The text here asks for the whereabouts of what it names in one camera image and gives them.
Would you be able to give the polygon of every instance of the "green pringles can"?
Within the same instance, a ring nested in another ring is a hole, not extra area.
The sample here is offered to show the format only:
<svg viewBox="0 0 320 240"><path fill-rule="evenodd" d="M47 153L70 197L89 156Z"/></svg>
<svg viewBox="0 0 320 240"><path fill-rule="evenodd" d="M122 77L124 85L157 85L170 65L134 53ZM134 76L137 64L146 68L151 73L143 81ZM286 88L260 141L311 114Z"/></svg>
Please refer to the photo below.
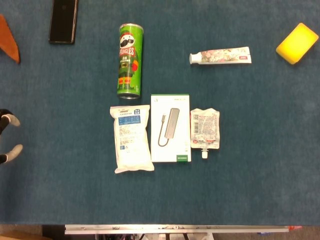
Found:
<svg viewBox="0 0 320 240"><path fill-rule="evenodd" d="M142 40L144 29L134 23L122 24L120 31L117 95L137 99L141 95Z"/></svg>

